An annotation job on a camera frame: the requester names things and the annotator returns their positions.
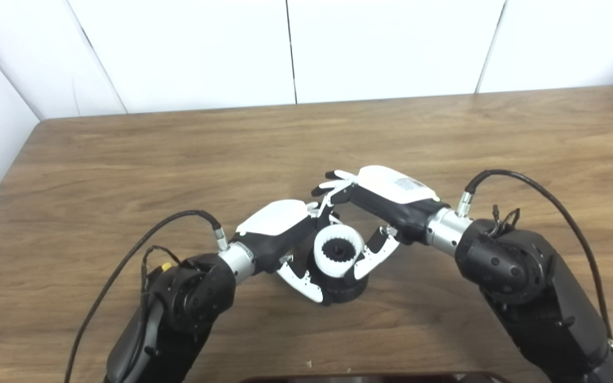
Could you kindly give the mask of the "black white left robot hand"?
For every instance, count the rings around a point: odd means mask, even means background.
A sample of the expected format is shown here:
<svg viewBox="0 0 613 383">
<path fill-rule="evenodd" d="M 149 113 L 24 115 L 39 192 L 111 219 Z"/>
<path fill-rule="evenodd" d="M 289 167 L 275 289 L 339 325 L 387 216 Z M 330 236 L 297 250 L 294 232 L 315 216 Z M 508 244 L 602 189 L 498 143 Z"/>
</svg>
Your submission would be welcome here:
<svg viewBox="0 0 613 383">
<path fill-rule="evenodd" d="M 236 286 L 257 274 L 276 272 L 308 299 L 326 307 L 331 305 L 331 295 L 313 282 L 310 272 L 297 265 L 290 253 L 326 224 L 340 223 L 338 214 L 331 210 L 320 214 L 319 209 L 319 203 L 280 199 L 239 224 L 229 248 L 220 252 Z"/>
</svg>

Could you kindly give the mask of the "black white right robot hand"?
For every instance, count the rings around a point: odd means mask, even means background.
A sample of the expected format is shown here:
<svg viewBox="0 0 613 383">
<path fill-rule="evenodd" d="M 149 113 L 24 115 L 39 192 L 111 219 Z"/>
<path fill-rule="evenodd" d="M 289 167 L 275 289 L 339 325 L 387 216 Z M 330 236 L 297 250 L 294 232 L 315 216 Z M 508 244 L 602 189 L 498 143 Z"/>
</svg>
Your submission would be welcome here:
<svg viewBox="0 0 613 383">
<path fill-rule="evenodd" d="M 430 245 L 435 231 L 432 219 L 449 207 L 429 187 L 401 172 L 368 165 L 354 175 L 343 170 L 326 172 L 328 181 L 311 192 L 322 197 L 321 208 L 351 203 L 385 222 L 365 243 L 354 264 L 344 274 L 351 285 L 376 268 L 401 244 Z"/>
</svg>

